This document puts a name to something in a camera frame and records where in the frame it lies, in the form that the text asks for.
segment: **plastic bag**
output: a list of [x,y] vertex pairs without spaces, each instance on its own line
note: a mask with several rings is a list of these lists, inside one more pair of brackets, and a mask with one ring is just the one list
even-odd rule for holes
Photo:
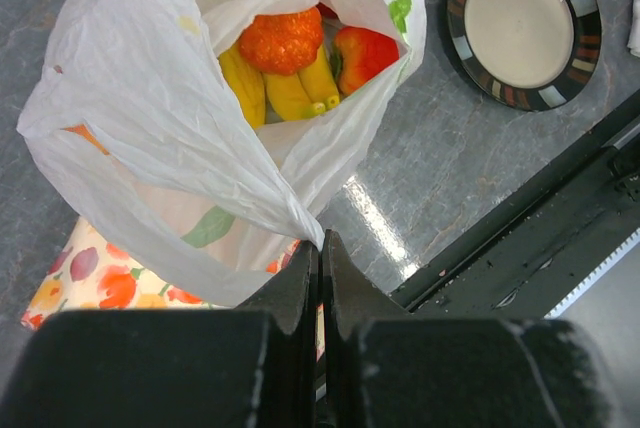
[[[245,122],[216,56],[256,14],[319,0],[67,0],[18,130],[39,169],[109,241],[161,278],[234,306],[363,159],[422,62],[423,0],[320,0],[406,53],[325,116]],[[84,124],[106,148],[64,128]]]

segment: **floral cloth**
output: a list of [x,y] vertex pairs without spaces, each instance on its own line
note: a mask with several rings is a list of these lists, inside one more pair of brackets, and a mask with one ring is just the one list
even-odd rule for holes
[[[298,242],[267,266],[277,273]],[[37,329],[52,314],[70,309],[216,308],[161,280],[128,253],[108,243],[80,218],[22,317]]]

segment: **banana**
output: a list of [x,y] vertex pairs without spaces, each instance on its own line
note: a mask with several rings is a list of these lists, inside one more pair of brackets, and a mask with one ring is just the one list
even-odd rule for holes
[[302,86],[311,100],[324,102],[327,110],[332,110],[340,104],[340,93],[335,81],[333,81],[324,45],[320,45],[318,48],[316,61],[300,70],[298,74]]
[[264,125],[267,116],[262,74],[242,58],[238,42],[222,53],[218,61],[222,76],[236,94],[245,119],[257,130]]
[[284,121],[306,120],[326,113],[324,103],[311,101],[297,73],[291,76],[262,75],[273,111]]

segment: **gray tabletop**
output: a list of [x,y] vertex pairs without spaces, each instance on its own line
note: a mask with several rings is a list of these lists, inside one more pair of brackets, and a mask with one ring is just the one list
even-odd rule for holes
[[[0,0],[0,390],[28,337],[18,320],[75,220],[15,132],[63,1]],[[423,66],[320,217],[387,291],[640,88],[640,60],[625,48],[632,0],[598,0],[605,32],[594,79],[575,101],[541,114],[488,99],[460,73],[442,1],[425,0]]]

